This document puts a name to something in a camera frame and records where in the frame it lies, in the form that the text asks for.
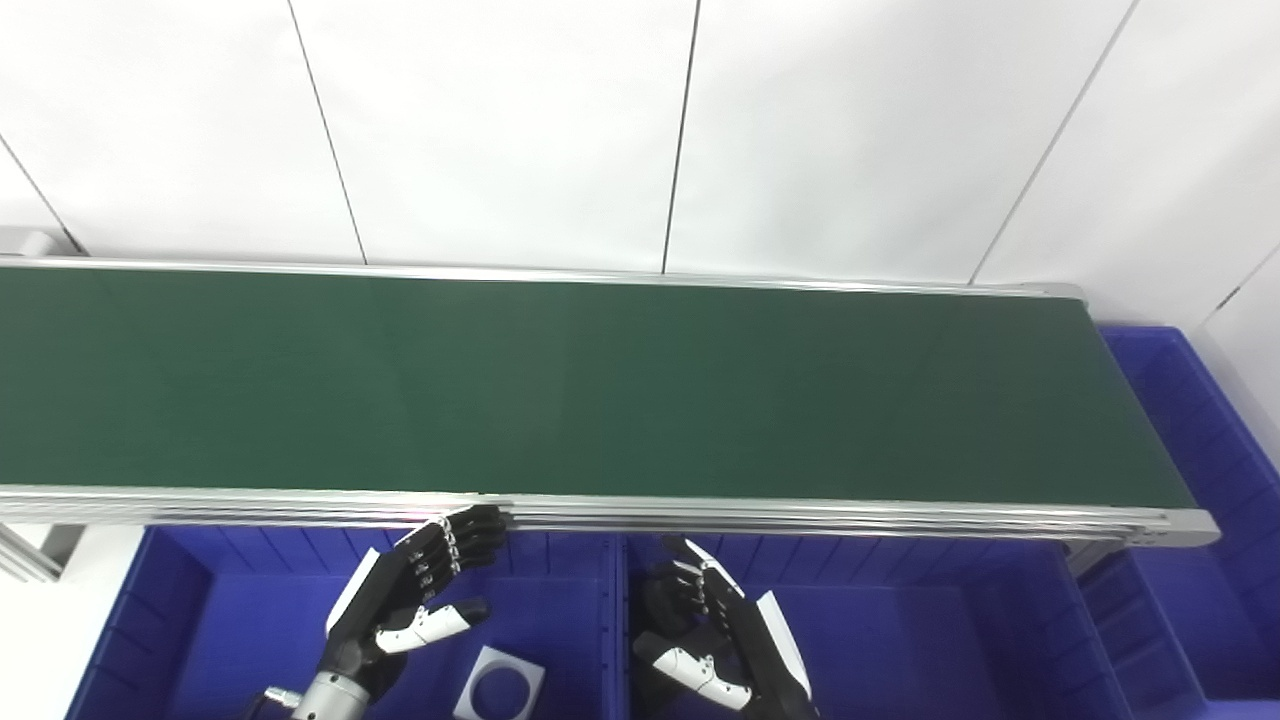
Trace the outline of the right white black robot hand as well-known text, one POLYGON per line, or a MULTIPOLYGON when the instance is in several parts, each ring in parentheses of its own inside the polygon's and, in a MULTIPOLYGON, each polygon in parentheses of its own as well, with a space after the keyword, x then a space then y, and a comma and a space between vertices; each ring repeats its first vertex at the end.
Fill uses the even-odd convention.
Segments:
POLYGON ((652 714, 696 696, 741 719, 818 719, 806 665, 780 601, 750 600, 724 565, 686 536, 640 584, 630 648, 634 698, 652 714))

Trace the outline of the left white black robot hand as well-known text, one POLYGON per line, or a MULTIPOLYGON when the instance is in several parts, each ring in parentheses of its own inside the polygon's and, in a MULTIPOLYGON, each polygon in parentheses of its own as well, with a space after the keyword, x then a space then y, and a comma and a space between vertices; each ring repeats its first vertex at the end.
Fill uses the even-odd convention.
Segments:
POLYGON ((463 571, 494 564, 506 532, 498 506, 476 503, 429 518, 387 551, 367 551, 326 619, 314 683, 330 696, 323 707, 349 702, 365 711, 398 682, 410 652, 488 620, 483 597, 434 600, 463 571))

